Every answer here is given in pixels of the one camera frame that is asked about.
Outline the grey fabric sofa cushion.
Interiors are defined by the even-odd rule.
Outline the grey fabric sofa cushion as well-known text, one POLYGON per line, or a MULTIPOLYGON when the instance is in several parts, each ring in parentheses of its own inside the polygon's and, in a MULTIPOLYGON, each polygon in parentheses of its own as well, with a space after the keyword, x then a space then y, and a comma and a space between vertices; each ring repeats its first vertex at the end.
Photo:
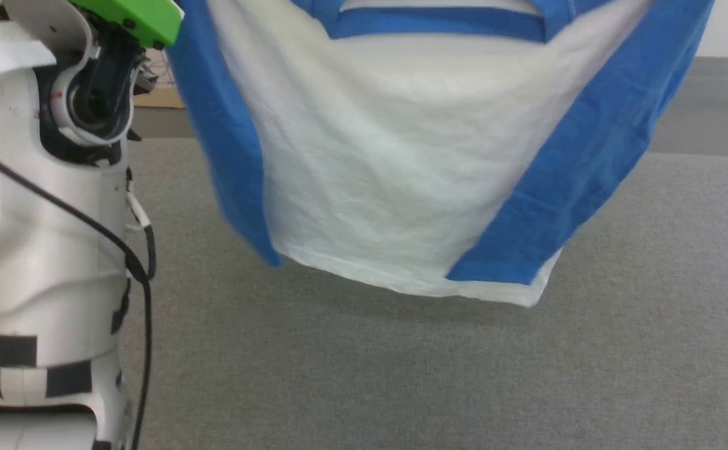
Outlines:
POLYGON ((131 164, 159 260, 141 450, 728 448, 728 157, 647 154, 529 309, 267 267, 195 140, 131 164))

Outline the blue and white T-shirt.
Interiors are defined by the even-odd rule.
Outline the blue and white T-shirt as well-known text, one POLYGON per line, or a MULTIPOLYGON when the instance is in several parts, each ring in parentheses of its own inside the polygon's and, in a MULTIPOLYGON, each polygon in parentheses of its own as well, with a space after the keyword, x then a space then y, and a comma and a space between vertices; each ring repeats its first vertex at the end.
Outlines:
POLYGON ((526 307, 616 192, 715 0, 180 0, 221 210, 282 259, 526 307))

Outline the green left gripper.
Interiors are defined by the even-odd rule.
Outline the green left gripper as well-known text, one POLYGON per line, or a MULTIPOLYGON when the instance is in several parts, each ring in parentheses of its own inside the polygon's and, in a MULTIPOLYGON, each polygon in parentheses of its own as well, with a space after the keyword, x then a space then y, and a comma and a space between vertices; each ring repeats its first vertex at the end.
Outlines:
POLYGON ((186 12, 175 0, 67 0, 73 6, 116 24, 142 48, 164 49, 176 42, 186 12))

